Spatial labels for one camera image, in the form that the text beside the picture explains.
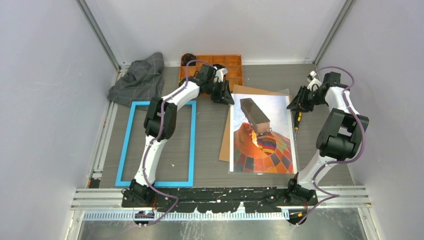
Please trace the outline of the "black yellow screwdriver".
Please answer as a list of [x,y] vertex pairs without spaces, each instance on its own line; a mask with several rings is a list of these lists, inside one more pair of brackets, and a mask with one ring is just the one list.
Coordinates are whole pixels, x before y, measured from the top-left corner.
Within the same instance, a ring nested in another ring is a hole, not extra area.
[[301,119],[302,119],[302,113],[300,111],[296,111],[294,114],[294,129],[295,130],[299,129]]

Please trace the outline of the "brown backing board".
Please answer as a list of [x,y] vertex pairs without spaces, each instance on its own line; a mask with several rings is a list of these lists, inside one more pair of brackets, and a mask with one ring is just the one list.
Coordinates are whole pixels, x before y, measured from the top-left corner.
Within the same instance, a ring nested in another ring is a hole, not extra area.
[[[253,95],[279,95],[279,96],[289,96],[290,91],[289,89],[281,89],[281,90],[264,90],[259,88],[253,88],[243,85],[234,85],[233,87],[233,93],[235,94],[253,94]],[[223,138],[221,142],[221,148],[219,152],[218,159],[223,162],[230,162],[230,113],[227,115],[224,132],[223,132]]]

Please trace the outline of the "blue picture frame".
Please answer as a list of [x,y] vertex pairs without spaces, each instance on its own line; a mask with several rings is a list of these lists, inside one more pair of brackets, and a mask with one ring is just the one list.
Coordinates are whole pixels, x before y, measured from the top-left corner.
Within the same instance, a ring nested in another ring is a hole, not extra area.
[[[115,187],[129,187],[130,181],[122,180],[124,174],[124,167],[126,163],[126,156],[129,148],[129,142],[131,138],[132,126],[134,123],[135,113],[137,107],[149,106],[149,101],[135,101],[131,104],[130,112],[128,116],[124,141],[119,159],[118,170],[115,179]],[[196,139],[196,110],[197,102],[191,100],[185,104],[191,106],[191,120],[190,120],[190,139],[189,139],[189,159],[188,159],[188,180],[187,181],[156,181],[154,186],[159,188],[188,188],[194,186],[195,176],[195,139]]]

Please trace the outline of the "hot air balloon photo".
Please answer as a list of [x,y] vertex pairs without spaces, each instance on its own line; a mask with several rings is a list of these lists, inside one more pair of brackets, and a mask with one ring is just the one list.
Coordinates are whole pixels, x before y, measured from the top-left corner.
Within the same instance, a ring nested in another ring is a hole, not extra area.
[[229,110],[229,172],[295,174],[298,171],[290,97],[234,93]]

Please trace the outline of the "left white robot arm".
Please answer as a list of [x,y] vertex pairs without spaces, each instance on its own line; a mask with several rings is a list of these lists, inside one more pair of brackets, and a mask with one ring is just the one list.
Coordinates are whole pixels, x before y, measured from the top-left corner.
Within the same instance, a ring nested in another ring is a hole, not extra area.
[[228,69],[221,64],[204,63],[199,71],[186,76],[180,86],[163,97],[153,97],[143,123],[145,147],[140,166],[131,180],[129,188],[122,191],[125,201],[148,207],[156,194],[156,172],[160,156],[168,139],[176,130],[178,111],[189,101],[202,94],[210,95],[217,104],[232,105],[229,81],[225,79]]

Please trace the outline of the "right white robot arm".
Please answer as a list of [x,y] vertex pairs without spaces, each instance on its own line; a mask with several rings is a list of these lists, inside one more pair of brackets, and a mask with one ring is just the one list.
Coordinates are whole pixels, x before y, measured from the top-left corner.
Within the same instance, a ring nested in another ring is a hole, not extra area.
[[307,166],[288,182],[285,199],[291,205],[309,202],[322,178],[338,164],[352,161],[360,153],[369,118],[360,115],[350,99],[350,86],[341,83],[341,74],[328,72],[323,80],[311,71],[308,85],[301,86],[287,109],[294,113],[294,128],[299,128],[303,113],[326,105],[329,114],[316,140],[316,153]]

